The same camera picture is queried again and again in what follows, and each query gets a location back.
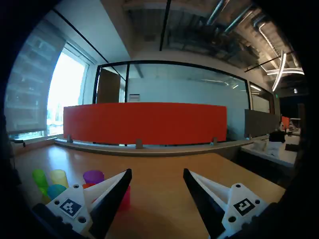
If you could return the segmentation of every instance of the ceiling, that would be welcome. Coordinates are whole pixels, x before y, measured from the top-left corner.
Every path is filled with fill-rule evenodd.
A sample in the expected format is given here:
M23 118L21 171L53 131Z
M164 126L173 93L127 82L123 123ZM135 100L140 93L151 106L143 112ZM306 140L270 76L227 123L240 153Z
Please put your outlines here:
M122 6L136 37L144 43L155 42L157 49L166 2L126 0ZM243 70L278 57L282 51L293 51L271 19L250 0L172 0L163 49L209 55ZM269 86L274 84L276 75L268 76L266 71L279 69L279 65L280 57L263 65L264 80ZM287 54L284 67L302 70L294 54Z

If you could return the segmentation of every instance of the orange partition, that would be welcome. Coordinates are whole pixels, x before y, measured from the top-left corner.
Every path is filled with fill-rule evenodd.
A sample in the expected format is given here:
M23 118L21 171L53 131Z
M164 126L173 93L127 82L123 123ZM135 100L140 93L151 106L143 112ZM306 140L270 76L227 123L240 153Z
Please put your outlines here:
M109 144L178 145L226 140L226 107L106 103L65 107L64 138Z
M282 123L284 124L285 129L289 128L289 118L282 116Z

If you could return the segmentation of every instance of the purple cup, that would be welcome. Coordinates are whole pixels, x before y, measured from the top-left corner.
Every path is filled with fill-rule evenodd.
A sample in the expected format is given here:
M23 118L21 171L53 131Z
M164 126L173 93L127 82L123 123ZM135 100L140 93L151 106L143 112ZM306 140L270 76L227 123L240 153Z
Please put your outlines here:
M104 181L104 173L99 170L90 170L83 174L83 178L85 183L98 184Z

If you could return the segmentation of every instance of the wooden table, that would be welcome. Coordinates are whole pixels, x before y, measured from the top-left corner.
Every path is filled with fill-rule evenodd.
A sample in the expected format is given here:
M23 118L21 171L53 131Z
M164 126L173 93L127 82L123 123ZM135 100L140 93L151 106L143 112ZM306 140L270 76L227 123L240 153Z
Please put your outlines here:
M107 234L107 238L117 239L208 237L183 180L184 168L228 187L241 182L268 203L277 202L285 191L214 153L180 157L120 157L52 145L18 156L16 166L30 205L41 199L32 180L32 171L36 168L46 173L53 169L65 170L69 185L84 182L82 174L87 170L99 169L108 178L131 168L131 208L117 213Z

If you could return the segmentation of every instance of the blue cup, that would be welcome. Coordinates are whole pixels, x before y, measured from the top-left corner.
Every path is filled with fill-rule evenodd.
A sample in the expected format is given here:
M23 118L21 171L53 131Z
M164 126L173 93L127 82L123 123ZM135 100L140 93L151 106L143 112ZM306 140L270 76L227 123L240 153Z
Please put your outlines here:
M51 200L55 199L57 196L59 196L64 190L67 188L59 185L59 184L54 184L48 187L47 189L47 194L51 198Z

